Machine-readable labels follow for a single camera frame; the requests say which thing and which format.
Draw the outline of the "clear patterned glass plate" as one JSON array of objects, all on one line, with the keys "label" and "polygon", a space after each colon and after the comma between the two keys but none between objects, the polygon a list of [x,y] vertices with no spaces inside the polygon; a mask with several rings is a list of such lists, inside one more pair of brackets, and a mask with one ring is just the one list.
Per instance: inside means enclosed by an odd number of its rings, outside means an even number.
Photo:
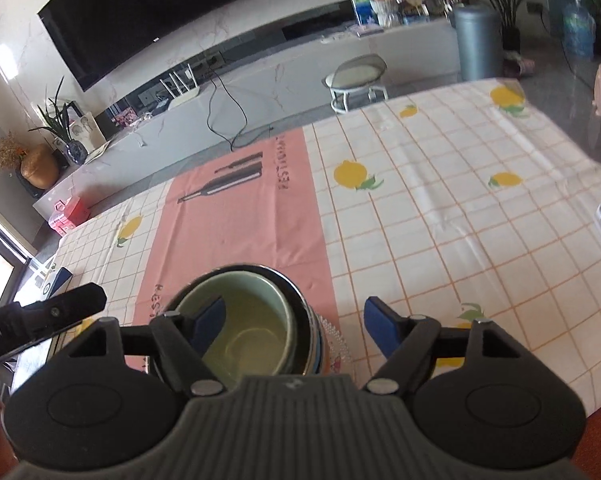
[{"label": "clear patterned glass plate", "polygon": [[353,359],[342,334],[322,315],[318,316],[318,321],[321,335],[322,373],[354,377]]}]

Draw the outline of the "green ceramic bowl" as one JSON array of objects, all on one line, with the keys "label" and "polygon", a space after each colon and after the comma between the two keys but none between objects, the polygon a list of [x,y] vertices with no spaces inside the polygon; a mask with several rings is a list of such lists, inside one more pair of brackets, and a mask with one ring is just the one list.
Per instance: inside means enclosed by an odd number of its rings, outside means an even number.
[{"label": "green ceramic bowl", "polygon": [[194,285],[174,310],[194,318],[218,299],[224,303],[220,331],[209,339],[202,359],[227,389],[246,376],[276,376],[292,369],[295,314],[273,281],[252,271],[222,271]]}]

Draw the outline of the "stainless steel bowl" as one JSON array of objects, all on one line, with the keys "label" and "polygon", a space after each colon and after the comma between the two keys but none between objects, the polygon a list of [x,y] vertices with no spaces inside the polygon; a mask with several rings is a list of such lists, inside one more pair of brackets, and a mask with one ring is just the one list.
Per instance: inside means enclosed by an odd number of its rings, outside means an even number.
[{"label": "stainless steel bowl", "polygon": [[176,297],[172,298],[167,309],[169,311],[176,311],[174,310],[176,302],[182,299],[184,294],[189,292],[194,285],[201,283],[203,278],[211,278],[222,271],[238,270],[256,272],[265,276],[265,278],[269,278],[283,292],[284,297],[292,307],[297,328],[296,350],[292,369],[284,375],[318,374],[322,365],[322,348],[317,316],[306,301],[301,290],[287,276],[277,270],[268,268],[268,266],[260,266],[259,264],[232,264],[232,266],[224,266],[223,268],[204,274],[182,289]]}]

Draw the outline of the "lemon checkered tablecloth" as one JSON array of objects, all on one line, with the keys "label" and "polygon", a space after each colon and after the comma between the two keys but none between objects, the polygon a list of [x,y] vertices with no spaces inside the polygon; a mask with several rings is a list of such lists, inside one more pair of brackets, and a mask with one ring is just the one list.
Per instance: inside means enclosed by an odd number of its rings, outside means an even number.
[{"label": "lemon checkered tablecloth", "polygon": [[[378,296],[450,327],[492,318],[587,411],[601,408],[600,164],[498,79],[299,129],[358,382],[383,361],[363,326]],[[104,288],[106,313],[124,324],[169,181],[69,233],[55,254],[74,285]]]}]

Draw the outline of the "pink restaurant placemat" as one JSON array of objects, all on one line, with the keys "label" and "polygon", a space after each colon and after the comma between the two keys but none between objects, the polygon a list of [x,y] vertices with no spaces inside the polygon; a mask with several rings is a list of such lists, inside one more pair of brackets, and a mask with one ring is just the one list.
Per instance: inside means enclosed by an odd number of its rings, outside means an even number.
[{"label": "pink restaurant placemat", "polygon": [[287,276],[339,329],[337,298],[305,133],[287,131],[194,168],[167,184],[133,293],[143,325],[196,278],[230,264]]}]

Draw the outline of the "red tissue box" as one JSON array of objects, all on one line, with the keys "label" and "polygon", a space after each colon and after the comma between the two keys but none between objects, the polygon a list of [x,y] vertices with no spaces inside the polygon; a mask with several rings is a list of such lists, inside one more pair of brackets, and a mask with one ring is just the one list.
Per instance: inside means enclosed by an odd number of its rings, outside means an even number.
[{"label": "red tissue box", "polygon": [[65,236],[77,226],[89,219],[90,210],[86,202],[79,196],[72,196],[65,202],[59,200],[54,204],[48,225],[59,236]]}]

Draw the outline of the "golden brown vase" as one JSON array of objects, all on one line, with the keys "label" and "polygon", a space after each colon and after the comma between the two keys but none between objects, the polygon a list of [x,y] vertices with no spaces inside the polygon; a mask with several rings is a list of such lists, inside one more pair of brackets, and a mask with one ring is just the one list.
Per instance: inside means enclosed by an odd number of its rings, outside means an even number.
[{"label": "golden brown vase", "polygon": [[36,188],[48,190],[58,180],[60,167],[46,144],[29,150],[20,163],[20,174]]}]

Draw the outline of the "white framed photo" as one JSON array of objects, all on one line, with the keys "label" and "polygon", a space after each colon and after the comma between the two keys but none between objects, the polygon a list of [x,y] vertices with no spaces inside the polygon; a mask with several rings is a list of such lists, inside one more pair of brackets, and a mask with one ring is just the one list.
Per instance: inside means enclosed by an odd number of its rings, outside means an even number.
[{"label": "white framed photo", "polygon": [[88,153],[106,143],[105,136],[91,113],[74,120],[69,126],[69,133],[74,140],[84,145]]}]

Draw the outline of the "white wifi router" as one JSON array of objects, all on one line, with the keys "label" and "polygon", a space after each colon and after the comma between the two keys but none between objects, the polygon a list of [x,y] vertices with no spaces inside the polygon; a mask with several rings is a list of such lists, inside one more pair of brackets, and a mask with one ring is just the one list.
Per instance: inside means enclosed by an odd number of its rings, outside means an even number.
[{"label": "white wifi router", "polygon": [[170,96],[170,110],[196,99],[201,93],[201,87],[190,63],[184,64],[178,70],[171,70],[165,77],[160,78],[159,82]]}]

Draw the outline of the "white tv console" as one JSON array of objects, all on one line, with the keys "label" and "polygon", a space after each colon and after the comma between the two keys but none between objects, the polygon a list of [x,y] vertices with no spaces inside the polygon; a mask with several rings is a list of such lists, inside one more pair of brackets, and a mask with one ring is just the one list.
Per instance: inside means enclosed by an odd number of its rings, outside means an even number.
[{"label": "white tv console", "polygon": [[260,58],[205,84],[200,95],[114,136],[93,162],[77,167],[35,202],[49,218],[70,196],[88,205],[193,154],[329,102],[322,79],[352,58],[377,54],[387,64],[384,84],[400,86],[460,70],[457,32],[447,20],[389,29],[358,38],[314,40]]}]

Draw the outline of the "green potted plant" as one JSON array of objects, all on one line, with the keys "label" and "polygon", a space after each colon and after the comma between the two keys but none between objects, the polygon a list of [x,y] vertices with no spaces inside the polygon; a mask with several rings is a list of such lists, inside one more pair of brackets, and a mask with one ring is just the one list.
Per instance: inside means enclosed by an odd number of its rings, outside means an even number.
[{"label": "green potted plant", "polygon": [[82,166],[87,160],[88,152],[80,141],[72,137],[70,132],[69,109],[72,102],[61,103],[58,98],[63,87],[64,78],[61,78],[55,89],[54,95],[46,98],[43,106],[38,105],[38,113],[42,125],[31,128],[31,131],[46,131],[51,133],[56,140],[64,145],[67,157],[77,166]]}]

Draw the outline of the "white rolling stool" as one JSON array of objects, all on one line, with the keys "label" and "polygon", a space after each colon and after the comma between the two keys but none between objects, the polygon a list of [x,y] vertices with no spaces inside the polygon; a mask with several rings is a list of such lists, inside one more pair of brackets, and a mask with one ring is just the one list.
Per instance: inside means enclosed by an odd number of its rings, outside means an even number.
[{"label": "white rolling stool", "polygon": [[349,112],[349,98],[366,93],[373,102],[377,96],[389,98],[383,77],[386,73],[386,62],[377,54],[366,54],[352,58],[341,64],[333,73],[322,79],[322,84],[330,92],[330,107],[334,113]]}]

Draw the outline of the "grey cylindrical trash bin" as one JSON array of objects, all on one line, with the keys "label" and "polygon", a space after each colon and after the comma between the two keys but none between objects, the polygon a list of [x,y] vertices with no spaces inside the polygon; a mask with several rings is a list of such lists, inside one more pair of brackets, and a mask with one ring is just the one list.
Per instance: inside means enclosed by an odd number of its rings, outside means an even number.
[{"label": "grey cylindrical trash bin", "polygon": [[457,32],[462,80],[500,77],[503,72],[500,15],[481,4],[456,6],[453,28]]}]

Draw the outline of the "black television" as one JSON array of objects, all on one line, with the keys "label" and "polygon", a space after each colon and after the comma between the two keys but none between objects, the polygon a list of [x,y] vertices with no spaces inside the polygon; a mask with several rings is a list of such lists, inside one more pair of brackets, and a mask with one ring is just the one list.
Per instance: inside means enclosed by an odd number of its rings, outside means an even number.
[{"label": "black television", "polygon": [[82,90],[155,40],[235,0],[50,0],[38,17]]}]

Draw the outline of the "blue water jug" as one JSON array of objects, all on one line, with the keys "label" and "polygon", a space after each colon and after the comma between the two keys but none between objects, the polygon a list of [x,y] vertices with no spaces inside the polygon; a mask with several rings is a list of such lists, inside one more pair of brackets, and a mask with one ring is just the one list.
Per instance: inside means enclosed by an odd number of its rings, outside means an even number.
[{"label": "blue water jug", "polygon": [[563,46],[573,55],[593,59],[596,21],[581,0],[572,0],[563,10]]}]

